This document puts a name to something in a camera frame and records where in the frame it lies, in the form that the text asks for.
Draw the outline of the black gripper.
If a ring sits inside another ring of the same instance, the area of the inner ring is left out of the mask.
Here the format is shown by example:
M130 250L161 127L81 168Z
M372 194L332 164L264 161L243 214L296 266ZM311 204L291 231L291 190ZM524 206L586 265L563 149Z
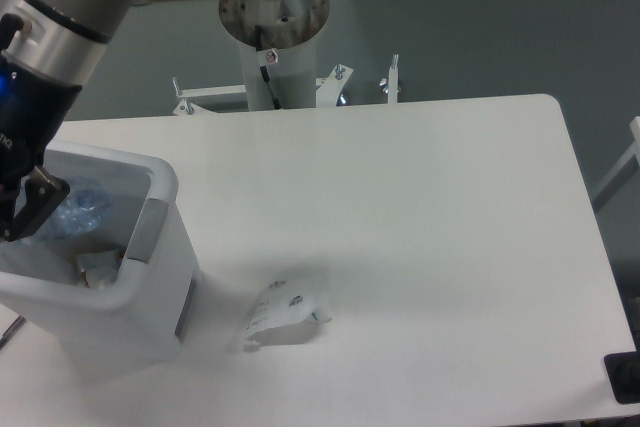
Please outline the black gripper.
M81 90L1 58L2 241L35 234L69 195L69 184L41 165ZM24 177L25 203L16 209Z

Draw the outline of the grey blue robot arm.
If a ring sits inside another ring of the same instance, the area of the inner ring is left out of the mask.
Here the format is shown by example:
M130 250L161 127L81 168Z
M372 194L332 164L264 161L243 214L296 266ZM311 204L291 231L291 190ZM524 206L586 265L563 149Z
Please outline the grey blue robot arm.
M1 238L33 235L68 196L45 150L130 8L156 0L7 0L1 11Z

